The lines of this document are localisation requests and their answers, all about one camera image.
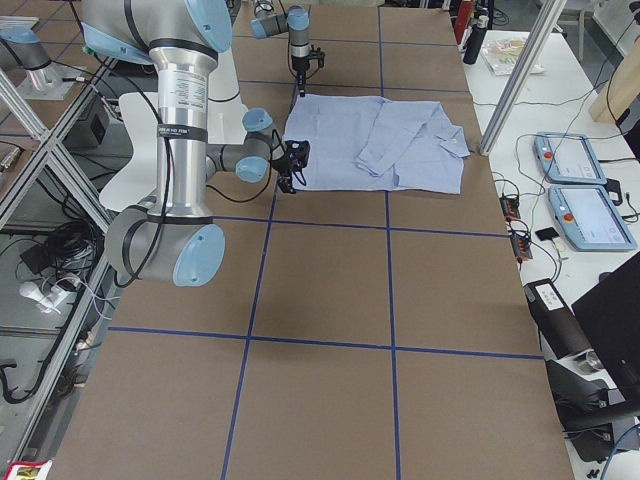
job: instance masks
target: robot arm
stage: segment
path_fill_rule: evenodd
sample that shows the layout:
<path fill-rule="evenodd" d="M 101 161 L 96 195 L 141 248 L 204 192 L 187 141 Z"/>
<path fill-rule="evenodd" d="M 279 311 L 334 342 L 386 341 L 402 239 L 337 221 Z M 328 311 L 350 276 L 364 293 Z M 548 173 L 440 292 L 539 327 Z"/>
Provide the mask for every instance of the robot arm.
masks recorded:
<path fill-rule="evenodd" d="M 157 188 L 115 218 L 106 235 L 106 255 L 130 277 L 125 285 L 136 278 L 203 285 L 217 272 L 225 250 L 224 234 L 205 203 L 205 184 L 208 78 L 219 54 L 231 46 L 226 3 L 165 0 L 160 7 L 155 0 L 85 0 L 83 7 L 90 48 L 153 64 L 158 72 Z M 233 163 L 241 179 L 259 181 L 272 158 L 271 142 L 260 150 L 262 156 L 242 152 L 254 148 L 249 148 L 254 137 L 273 130 L 272 122 L 261 109 L 245 117 L 247 139 L 233 147 L 244 150 L 234 162 L 214 161 L 215 170 L 228 170 Z"/>
<path fill-rule="evenodd" d="M 251 28 L 256 38 L 289 32 L 291 68 L 295 71 L 298 92 L 304 97 L 311 61 L 317 61 L 319 69 L 324 67 L 324 52 L 309 44 L 309 14 L 299 5 L 290 7 L 287 13 L 276 14 L 271 0 L 253 0 L 253 13 L 256 18 L 251 21 Z"/>
<path fill-rule="evenodd" d="M 40 39 L 28 28 L 0 30 L 0 68 L 9 72 L 16 67 L 25 70 L 33 88 L 39 92 L 62 83 L 62 76 L 51 63 Z"/>

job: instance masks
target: brown work surface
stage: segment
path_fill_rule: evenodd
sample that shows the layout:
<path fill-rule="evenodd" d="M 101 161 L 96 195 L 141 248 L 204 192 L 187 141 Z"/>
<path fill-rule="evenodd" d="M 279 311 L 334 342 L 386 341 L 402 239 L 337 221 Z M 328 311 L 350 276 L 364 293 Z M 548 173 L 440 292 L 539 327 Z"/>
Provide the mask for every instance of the brown work surface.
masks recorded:
<path fill-rule="evenodd" d="M 393 232 L 397 343 L 540 354 L 505 238 Z"/>
<path fill-rule="evenodd" d="M 37 150 L 39 146 L 38 142 L 27 137 L 12 137 L 0 134 L 0 158 L 3 158 L 14 148 L 13 145 L 3 142 L 10 142 L 18 145 L 23 148 L 24 151 L 20 157 L 18 157 L 18 160 L 11 165 L 11 168 L 0 176 L 0 200 L 4 199 L 4 196 L 9 191 L 16 178 L 20 175 L 20 172 L 22 172 L 24 167 L 29 163 L 33 152 Z"/>
<path fill-rule="evenodd" d="M 543 362 L 398 353 L 402 478 L 573 479 Z"/>
<path fill-rule="evenodd" d="M 238 340 L 111 332 L 47 478 L 212 478 L 243 348 Z"/>
<path fill-rule="evenodd" d="M 282 128 L 286 37 L 251 38 L 250 18 L 243 100 Z M 477 145 L 446 14 L 313 6 L 311 25 L 327 59 L 308 92 L 441 101 Z M 227 238 L 209 284 L 124 292 L 50 478 L 572 477 L 485 157 L 461 195 L 273 183 L 247 204 L 208 191 Z"/>

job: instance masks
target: cable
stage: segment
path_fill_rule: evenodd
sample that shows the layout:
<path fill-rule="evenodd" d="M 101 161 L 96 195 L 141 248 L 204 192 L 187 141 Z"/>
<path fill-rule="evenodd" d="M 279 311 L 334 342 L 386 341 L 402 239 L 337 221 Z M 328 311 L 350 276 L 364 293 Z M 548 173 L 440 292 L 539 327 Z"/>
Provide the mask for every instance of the cable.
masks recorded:
<path fill-rule="evenodd" d="M 12 147 L 16 147 L 20 149 L 20 153 L 22 154 L 25 151 L 24 147 L 21 147 L 20 145 L 18 145 L 17 143 L 13 143 L 13 142 L 6 142 L 4 140 L 0 140 L 0 143 L 4 144 L 4 145 L 11 145 Z"/>
<path fill-rule="evenodd" d="M 275 136 L 278 137 L 278 145 L 276 145 L 274 147 L 273 146 L 273 140 L 275 139 Z M 267 189 L 267 187 L 269 186 L 269 183 L 271 183 L 271 162 L 273 162 L 273 152 L 275 150 L 277 150 L 278 148 L 280 148 L 280 147 L 284 148 L 283 144 L 282 144 L 282 138 L 280 137 L 280 134 L 278 133 L 278 131 L 274 128 L 273 130 L 271 130 L 271 147 L 269 149 L 269 166 L 267 167 L 269 169 L 269 174 L 267 175 L 267 181 L 262 186 L 262 188 L 256 194 L 252 195 L 251 197 L 239 200 L 239 199 L 232 198 L 232 197 L 226 195 L 225 193 L 221 192 L 220 190 L 218 190 L 213 185 L 206 185 L 206 187 L 208 189 L 210 189 L 210 190 L 213 190 L 214 192 L 216 192 L 218 195 L 220 195 L 225 200 L 228 200 L 229 202 L 233 202 L 233 203 L 248 203 L 248 202 L 252 202 L 256 198 L 258 198 L 260 195 L 262 195 L 264 193 L 264 191 Z"/>
<path fill-rule="evenodd" d="M 86 161 L 88 161 L 89 163 L 93 163 L 94 165 L 97 165 L 98 167 L 104 168 L 105 170 L 108 170 L 109 172 L 117 173 L 119 171 L 119 170 L 117 170 L 115 168 L 107 167 L 106 165 L 103 165 L 102 163 L 97 162 L 97 161 L 93 160 L 92 158 L 89 158 L 85 154 L 77 153 L 77 152 L 69 152 L 69 153 L 71 153 L 71 155 L 73 155 L 75 157 L 82 157 Z"/>
<path fill-rule="evenodd" d="M 44 183 L 42 183 L 42 181 L 39 178 L 36 179 L 36 183 L 40 186 L 40 188 L 42 188 L 44 193 L 46 193 L 51 200 L 53 200 L 55 203 L 57 203 L 62 207 L 62 213 L 64 213 L 67 217 L 73 220 L 78 220 L 82 217 L 80 213 L 74 212 L 71 209 L 71 207 L 68 207 L 68 205 L 65 204 L 63 200 L 58 199 L 53 193 L 51 193 L 51 191 L 45 186 Z"/>
<path fill-rule="evenodd" d="M 142 89 L 138 86 L 136 82 L 131 80 L 129 77 L 120 75 L 119 73 L 111 69 L 106 63 L 104 63 L 104 61 L 102 61 L 98 57 L 98 55 L 94 54 L 93 57 L 98 61 L 98 63 L 100 63 L 100 65 L 102 65 L 105 69 L 107 69 L 113 75 L 129 82 L 133 86 L 133 88 L 140 94 L 140 96 L 145 101 L 145 103 L 149 106 L 149 108 L 153 112 L 153 115 L 156 117 L 158 124 L 162 123 L 162 119 L 160 118 L 160 114 L 158 113 L 158 110 L 153 105 L 153 103 L 151 103 L 151 100 L 149 100 L 149 97 L 147 97 L 147 95 L 142 91 Z M 166 223 L 166 220 L 167 220 L 167 206 L 169 203 L 169 190 L 171 188 L 171 166 L 173 164 L 173 150 L 171 149 L 171 143 L 169 142 L 169 139 L 165 137 L 163 140 L 164 140 L 164 148 L 165 148 L 166 157 L 167 157 L 167 174 L 165 175 L 166 179 L 165 179 L 165 185 L 164 185 L 164 197 L 162 200 L 162 208 L 160 211 L 160 221 L 158 222 L 156 231 L 153 235 L 153 238 L 151 239 L 151 243 L 149 244 L 149 249 L 147 250 L 147 253 L 142 258 L 142 261 L 140 262 L 140 265 L 138 266 L 138 268 L 136 268 L 133 274 L 131 274 L 131 278 L 129 278 L 129 280 L 127 280 L 124 283 L 120 282 L 117 277 L 114 279 L 114 283 L 119 288 L 126 288 L 138 279 L 138 276 L 140 275 L 140 273 L 146 266 L 147 262 L 149 261 L 149 258 L 151 258 L 151 255 L 154 253 L 156 249 L 158 239 L 160 238 L 160 232 L 162 231 L 162 228 L 164 227 L 164 224 Z"/>
<path fill-rule="evenodd" d="M 42 245 L 42 243 L 38 242 L 37 240 L 34 240 L 33 238 L 19 238 L 17 240 L 14 240 L 13 242 L 11 242 L 9 245 L 4 247 L 2 250 L 0 250 L 0 257 L 2 255 L 4 255 L 7 252 L 7 250 L 9 250 L 11 247 L 13 247 L 16 243 L 20 243 L 20 242 L 33 242 L 33 243 L 36 243 L 38 245 Z"/>
<path fill-rule="evenodd" d="M 109 89 L 109 91 L 113 94 L 113 98 L 118 98 L 118 94 L 117 94 L 117 93 L 116 93 L 116 91 L 111 87 L 111 85 L 109 85 L 109 84 L 107 83 L 107 81 L 106 81 L 104 78 L 102 78 L 102 77 L 98 77 L 98 75 L 97 75 L 97 74 L 95 74 L 95 73 L 91 73 L 91 72 L 88 72 L 88 71 L 86 71 L 86 70 L 83 70 L 82 68 L 74 67 L 73 65 L 69 65 L 69 64 L 64 63 L 64 62 L 61 62 L 61 61 L 59 61 L 59 60 L 51 60 L 51 61 L 52 61 L 53 63 L 57 64 L 57 65 L 62 65 L 63 67 L 71 68 L 71 69 L 76 70 L 76 71 L 78 71 L 78 72 L 82 72 L 82 73 L 84 73 L 85 75 L 89 75 L 91 78 L 95 78 L 95 79 L 97 79 L 98 81 L 102 82 L 102 83 L 103 83 L 103 84 L 104 84 L 104 85 Z"/>
<path fill-rule="evenodd" d="M 506 27 L 509 24 L 509 15 L 498 7 L 493 7 L 493 26 Z"/>
<path fill-rule="evenodd" d="M 239 96 L 240 96 L 240 90 L 238 90 L 238 92 L 235 95 L 233 95 L 232 97 L 225 98 L 224 100 L 216 100 L 215 98 L 211 98 L 211 97 L 207 97 L 207 100 L 209 100 L 210 102 L 215 102 L 215 103 L 227 103 L 227 102 L 231 102 L 231 101 L 235 100 Z"/>
<path fill-rule="evenodd" d="M 611 53 L 609 53 L 609 55 L 607 55 L 607 57 L 604 59 L 604 61 L 602 62 L 602 65 L 600 65 L 600 71 L 598 72 L 598 76 L 596 77 L 596 81 L 593 82 L 594 85 L 598 83 L 598 81 L 600 80 L 600 76 L 602 75 L 602 72 L 604 71 L 604 66 L 607 64 L 607 62 L 609 61 L 609 59 L 613 56 L 613 54 L 617 51 L 616 49 L 618 48 L 618 44 L 620 44 L 620 41 L 622 40 L 622 38 L 625 36 L 625 34 L 627 33 L 627 31 L 631 28 L 631 26 L 636 23 L 635 18 L 633 20 L 631 20 L 631 22 L 629 23 L 629 25 L 627 25 L 627 28 L 625 28 L 622 33 L 620 34 L 620 36 L 618 37 L 618 40 L 616 40 L 616 43 L 613 44 L 613 47 L 611 48 Z"/>
<path fill-rule="evenodd" d="M 640 219 L 640 213 L 638 213 L 638 210 L 636 210 L 636 208 L 631 205 L 631 194 L 627 192 L 625 193 L 624 197 L 627 200 L 627 205 L 629 205 L 629 208 L 633 210 L 633 215 L 623 215 L 622 219 L 627 223 L 638 223 L 638 220 Z"/>
<path fill-rule="evenodd" d="M 542 250 L 545 253 L 545 255 L 547 255 L 547 257 L 549 257 L 551 259 L 551 261 L 553 262 L 553 275 L 551 277 L 551 283 L 553 283 L 556 280 L 558 280 L 558 278 L 560 277 L 560 270 L 562 269 L 562 267 L 560 267 L 558 265 L 558 262 L 556 261 L 555 258 L 553 258 L 553 255 L 551 255 L 549 252 L 547 252 L 544 248 L 542 248 L 540 245 L 538 245 L 533 240 L 531 241 L 531 245 L 533 245 L 534 247 L 537 247 L 538 249 Z"/>
<path fill-rule="evenodd" d="M 618 439 L 618 441 L 613 445 L 613 448 L 611 449 L 611 453 L 609 454 L 609 458 L 607 458 L 607 462 L 604 464 L 604 468 L 602 469 L 602 475 L 600 475 L 600 480 L 605 480 L 606 476 L 607 476 L 607 472 L 609 471 L 609 466 L 611 465 L 611 460 L 613 459 L 613 456 L 618 452 L 618 449 L 620 448 L 620 445 L 622 444 L 622 442 L 624 441 L 625 438 L 627 438 L 627 436 L 629 436 L 631 434 L 631 432 L 633 432 L 634 430 L 640 428 L 640 424 L 636 424 L 632 427 L 629 427 L 627 429 L 626 432 L 624 432 L 620 438 Z"/>
<path fill-rule="evenodd" d="M 595 85 L 593 88 L 589 89 L 588 92 L 583 93 L 582 95 L 580 95 L 579 97 L 576 98 L 570 98 L 569 100 L 564 100 L 562 102 L 559 103 L 553 103 L 553 102 L 529 102 L 529 101 L 522 101 L 522 102 L 516 102 L 515 105 L 544 105 L 544 106 L 552 106 L 552 107 L 561 107 L 563 105 L 566 105 L 567 103 L 572 103 L 572 102 L 577 102 L 578 100 L 582 100 L 584 99 L 584 97 L 588 96 L 591 94 L 591 92 L 593 92 L 594 90 L 596 90 L 598 87 L 604 85 L 607 81 L 603 81 L 597 85 Z M 474 105 L 478 105 L 480 107 L 497 107 L 498 104 L 497 103 L 478 103 L 478 102 L 473 102 Z"/>
<path fill-rule="evenodd" d="M 78 28 L 80 29 L 80 33 L 84 35 L 84 27 L 82 26 L 82 22 L 80 21 L 80 17 L 78 16 L 78 12 L 76 7 L 73 5 L 73 0 L 68 0 L 67 3 L 71 7 L 71 12 L 73 13 L 73 18 L 76 19 L 76 23 L 78 24 Z"/>
<path fill-rule="evenodd" d="M 637 157 L 613 158 L 613 159 L 607 159 L 607 160 L 598 160 L 598 162 L 599 163 L 616 163 L 616 162 L 627 162 L 630 160 L 636 160 L 640 162 L 640 158 L 637 158 Z"/>

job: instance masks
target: label sticker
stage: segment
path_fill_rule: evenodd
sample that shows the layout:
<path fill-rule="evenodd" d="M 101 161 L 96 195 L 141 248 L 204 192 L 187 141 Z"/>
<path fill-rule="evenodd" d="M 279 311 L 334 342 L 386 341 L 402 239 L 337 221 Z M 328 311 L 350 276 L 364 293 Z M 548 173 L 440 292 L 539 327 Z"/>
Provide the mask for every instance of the label sticker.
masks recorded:
<path fill-rule="evenodd" d="M 158 83 L 165 87 L 165 91 L 161 94 L 164 106 L 205 112 L 207 106 L 206 77 L 190 72 L 162 70 L 158 74 Z"/>
<path fill-rule="evenodd" d="M 562 300 L 558 298 L 558 294 L 551 285 L 538 285 L 536 290 L 549 310 L 558 310 L 564 307 Z"/>

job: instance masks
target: black electronic device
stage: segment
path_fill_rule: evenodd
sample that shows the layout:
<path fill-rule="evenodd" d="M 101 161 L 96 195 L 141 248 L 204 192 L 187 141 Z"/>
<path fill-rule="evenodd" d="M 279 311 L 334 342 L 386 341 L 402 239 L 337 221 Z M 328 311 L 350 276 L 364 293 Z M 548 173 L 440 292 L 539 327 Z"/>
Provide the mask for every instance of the black electronic device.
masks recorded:
<path fill-rule="evenodd" d="M 624 402 L 620 392 L 609 390 L 603 380 L 585 380 L 553 360 L 547 361 L 546 366 L 558 417 L 563 425 L 575 417 L 577 405 L 589 412 Z M 593 429 L 571 431 L 565 428 L 565 431 L 580 458 L 589 462 L 606 458 L 614 443 L 633 423 L 633 418 L 621 418 Z M 638 438 L 631 436 L 626 437 L 619 447 L 621 450 L 637 450 L 639 445 Z"/>
<path fill-rule="evenodd" d="M 568 402 L 570 408 L 562 411 L 558 407 L 558 413 L 566 431 L 606 431 L 615 442 L 624 425 L 631 426 L 634 417 L 640 417 L 639 286 L 640 253 L 637 253 L 601 278 L 595 287 L 573 304 L 580 328 L 618 389 L 601 388 L 597 395 L 581 400 L 563 395 L 563 401 Z M 559 384 L 572 381 L 570 376 L 563 377 L 565 380 L 558 382 L 550 376 L 554 392 Z M 625 442 L 622 448 L 637 449 L 638 435 L 629 438 L 631 443 Z M 593 443 L 581 445 L 583 440 L 573 442 L 583 460 L 604 459 L 606 448 L 596 448 Z"/>
<path fill-rule="evenodd" d="M 554 238 L 558 238 L 559 236 L 560 234 L 553 227 L 536 230 L 536 237 L 538 237 L 538 240 L 540 240 L 541 242 L 544 242 L 545 240 L 553 240 Z"/>
<path fill-rule="evenodd" d="M 594 350 L 640 415 L 640 253 L 573 304 Z"/>
<path fill-rule="evenodd" d="M 551 280 L 524 286 L 529 311 L 557 358 L 591 350 L 580 325 Z"/>

